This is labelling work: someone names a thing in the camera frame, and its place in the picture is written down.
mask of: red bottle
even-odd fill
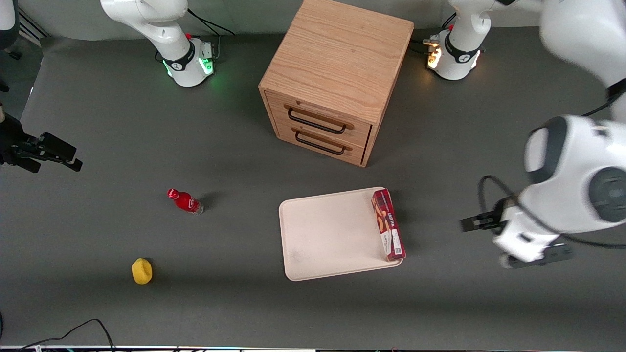
[[[170,189],[167,191],[167,196],[174,200],[174,204],[176,204],[177,207],[188,213],[200,215],[204,211],[204,205],[187,192],[179,192],[175,189]]]

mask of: orange light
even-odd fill
[[[476,52],[476,57],[474,58],[474,62],[471,64],[471,67],[476,67],[476,62],[478,61],[478,56],[480,55],[480,50]]]
[[[441,47],[437,46],[436,49],[428,55],[428,67],[435,68],[439,63],[441,57]]]

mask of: cabinet top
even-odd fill
[[[304,0],[259,86],[379,123],[413,23],[331,0]]]

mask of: wooden cabinet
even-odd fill
[[[259,90],[276,136],[366,166],[413,23],[304,0]]]

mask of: red box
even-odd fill
[[[372,206],[376,212],[378,229],[381,232],[382,247],[387,254],[388,261],[395,261],[406,257],[396,213],[391,203],[388,189],[377,190],[372,196]]]

